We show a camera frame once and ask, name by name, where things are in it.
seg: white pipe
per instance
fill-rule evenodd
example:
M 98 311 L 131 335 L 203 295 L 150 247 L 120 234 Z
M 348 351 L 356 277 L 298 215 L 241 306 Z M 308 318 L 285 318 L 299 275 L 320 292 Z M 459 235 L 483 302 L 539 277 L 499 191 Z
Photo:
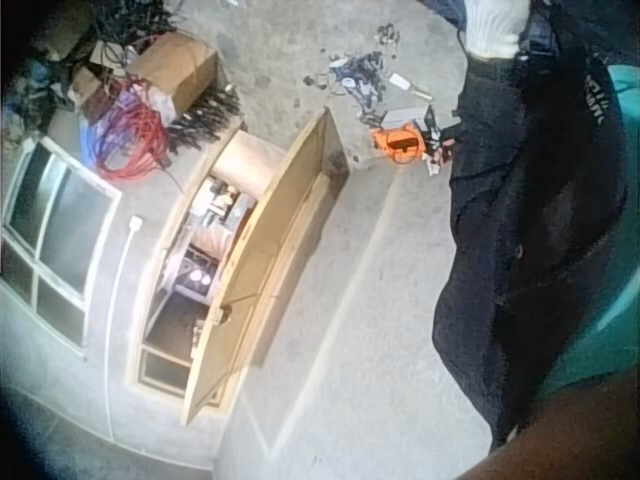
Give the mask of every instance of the white pipe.
M 120 287 L 120 277 L 122 277 L 122 270 L 124 270 L 124 262 L 127 259 L 129 253 L 129 247 L 131 247 L 131 241 L 135 233 L 140 230 L 142 226 L 142 219 L 135 215 L 131 217 L 129 221 L 129 235 L 127 241 L 124 244 L 122 255 L 120 256 L 120 263 L 118 263 L 118 270 L 116 271 L 116 278 L 113 281 L 113 289 L 111 290 L 111 300 L 109 301 L 109 312 L 107 313 L 107 332 L 104 338 L 104 405 L 107 414 L 107 426 L 109 427 L 109 439 L 116 443 L 113 437 L 113 424 L 111 423 L 111 404 L 109 403 L 109 353 L 111 343 L 111 328 L 113 326 L 113 312 L 116 308 L 116 298 L 118 297 L 118 288 Z

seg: wooden cabinet door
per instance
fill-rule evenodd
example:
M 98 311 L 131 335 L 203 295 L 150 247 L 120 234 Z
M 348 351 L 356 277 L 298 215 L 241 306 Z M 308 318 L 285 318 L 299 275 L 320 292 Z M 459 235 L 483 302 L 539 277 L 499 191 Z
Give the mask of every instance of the wooden cabinet door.
M 265 282 L 306 195 L 332 157 L 343 155 L 331 112 L 316 114 L 287 153 L 282 168 L 245 225 L 224 267 L 196 350 L 181 422 L 193 420 L 209 399 L 228 392 L 236 356 Z

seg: white glove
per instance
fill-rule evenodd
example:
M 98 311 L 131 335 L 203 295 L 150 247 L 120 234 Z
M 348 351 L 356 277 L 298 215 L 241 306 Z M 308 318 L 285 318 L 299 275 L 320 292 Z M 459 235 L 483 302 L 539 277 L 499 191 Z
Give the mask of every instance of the white glove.
M 467 52 L 483 59 L 513 58 L 529 18 L 529 0 L 464 0 Z

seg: light fixture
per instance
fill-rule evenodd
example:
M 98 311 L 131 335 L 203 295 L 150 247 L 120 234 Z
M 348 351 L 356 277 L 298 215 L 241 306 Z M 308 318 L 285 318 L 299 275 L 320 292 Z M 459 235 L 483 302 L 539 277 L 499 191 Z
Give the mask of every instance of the light fixture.
M 200 280 L 202 280 L 202 270 L 194 270 L 189 274 L 189 278 L 194 282 L 199 282 Z

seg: person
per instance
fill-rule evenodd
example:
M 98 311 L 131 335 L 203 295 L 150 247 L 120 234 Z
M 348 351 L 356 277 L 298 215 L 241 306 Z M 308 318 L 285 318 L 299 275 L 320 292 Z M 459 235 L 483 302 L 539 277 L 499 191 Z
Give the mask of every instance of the person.
M 589 16 L 550 3 L 465 0 L 464 17 L 449 17 L 464 28 L 468 67 L 450 179 L 457 248 L 433 342 L 495 452 L 465 479 L 588 478 L 526 468 L 562 463 L 582 434 L 575 451 L 596 448 L 591 420 L 623 439 L 611 440 L 612 458 L 637 453 L 640 130 L 623 120 L 633 108 L 605 65 L 632 59 L 617 47 L 634 42 L 594 47 Z M 554 425 L 565 431 L 550 435 Z M 556 457 L 544 456 L 545 438 Z

